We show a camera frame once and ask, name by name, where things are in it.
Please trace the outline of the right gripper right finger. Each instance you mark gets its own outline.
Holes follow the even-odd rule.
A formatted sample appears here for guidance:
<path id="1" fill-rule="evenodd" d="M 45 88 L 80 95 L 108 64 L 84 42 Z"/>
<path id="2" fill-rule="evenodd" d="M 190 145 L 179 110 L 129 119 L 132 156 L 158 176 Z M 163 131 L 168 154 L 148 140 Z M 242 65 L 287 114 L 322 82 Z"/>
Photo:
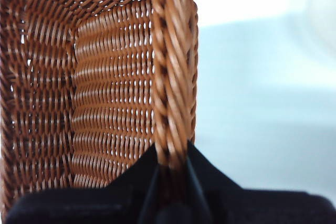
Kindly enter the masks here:
<path id="1" fill-rule="evenodd" d="M 244 189 L 192 144 L 188 158 L 214 223 L 335 223 L 326 198 L 302 191 Z"/>

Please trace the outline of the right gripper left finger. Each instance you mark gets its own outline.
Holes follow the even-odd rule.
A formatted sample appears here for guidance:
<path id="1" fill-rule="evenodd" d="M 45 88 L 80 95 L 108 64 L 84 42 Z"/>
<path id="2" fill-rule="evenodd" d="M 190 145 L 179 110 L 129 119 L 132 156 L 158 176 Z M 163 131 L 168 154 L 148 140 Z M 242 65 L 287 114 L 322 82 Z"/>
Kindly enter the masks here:
<path id="1" fill-rule="evenodd" d="M 5 223 L 152 223 L 158 174 L 151 146 L 104 188 L 49 189 L 23 196 Z"/>

